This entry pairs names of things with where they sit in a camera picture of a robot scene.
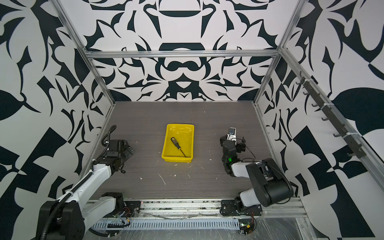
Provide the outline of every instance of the yellow plastic bin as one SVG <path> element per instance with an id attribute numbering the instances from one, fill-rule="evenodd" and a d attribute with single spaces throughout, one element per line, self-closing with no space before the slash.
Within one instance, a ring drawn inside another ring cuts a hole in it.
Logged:
<path id="1" fill-rule="evenodd" d="M 161 157 L 166 162 L 191 162 L 193 158 L 193 137 L 195 126 L 191 124 L 168 124 Z M 174 137 L 179 142 L 183 153 L 172 143 Z"/>

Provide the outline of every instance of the black screwdriver handle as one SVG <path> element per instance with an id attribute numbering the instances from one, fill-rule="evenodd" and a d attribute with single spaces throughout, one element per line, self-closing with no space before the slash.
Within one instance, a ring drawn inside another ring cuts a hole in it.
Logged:
<path id="1" fill-rule="evenodd" d="M 177 147 L 177 149 L 181 149 L 179 143 L 176 141 L 176 138 L 172 137 L 172 138 L 171 138 L 171 141 L 172 141 L 173 144 Z"/>

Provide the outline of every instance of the white debris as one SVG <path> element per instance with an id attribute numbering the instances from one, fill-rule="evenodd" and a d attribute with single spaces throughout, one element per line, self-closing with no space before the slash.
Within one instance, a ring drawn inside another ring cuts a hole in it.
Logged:
<path id="1" fill-rule="evenodd" d="M 158 173 L 158 175 L 161 177 L 161 175 Z M 161 180 L 163 180 L 164 186 L 166 185 L 164 179 L 161 177 Z"/>

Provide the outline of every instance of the black and white wallpaper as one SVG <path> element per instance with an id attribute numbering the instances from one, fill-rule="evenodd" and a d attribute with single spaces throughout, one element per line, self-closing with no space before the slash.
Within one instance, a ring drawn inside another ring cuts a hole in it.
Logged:
<path id="1" fill-rule="evenodd" d="M 88 50 L 276 49 L 298 0 L 63 0 Z"/>
<path id="2" fill-rule="evenodd" d="M 380 1 L 310 0 L 288 50 L 381 154 Z M 384 192 L 280 60 L 259 101 L 277 161 L 319 239 L 383 239 Z"/>
<path id="3" fill-rule="evenodd" d="M 116 101 L 253 100 L 272 57 L 100 58 Z"/>
<path id="4" fill-rule="evenodd" d="M 384 1 L 310 0 L 287 47 L 383 159 Z"/>
<path id="5" fill-rule="evenodd" d="M 1 239 L 77 182 L 109 101 L 47 0 L 0 3 Z"/>

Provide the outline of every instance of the wooden table surface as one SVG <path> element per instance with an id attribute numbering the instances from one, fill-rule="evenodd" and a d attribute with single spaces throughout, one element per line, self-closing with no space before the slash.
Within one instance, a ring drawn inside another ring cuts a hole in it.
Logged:
<path id="1" fill-rule="evenodd" d="M 169 123 L 195 126 L 191 163 L 165 162 L 161 158 Z M 256 160 L 271 157 L 249 101 L 117 102 L 106 132 L 113 124 L 117 129 L 111 139 L 127 140 L 136 152 L 125 162 L 126 173 L 115 172 L 91 199 L 105 192 L 122 192 L 126 198 L 140 199 L 236 197 L 252 186 L 249 179 L 231 177 L 224 171 L 220 137 L 230 127 L 237 129 L 237 137 L 245 137 Z M 100 144 L 97 155 L 102 150 Z M 238 156 L 252 157 L 248 150 Z"/>

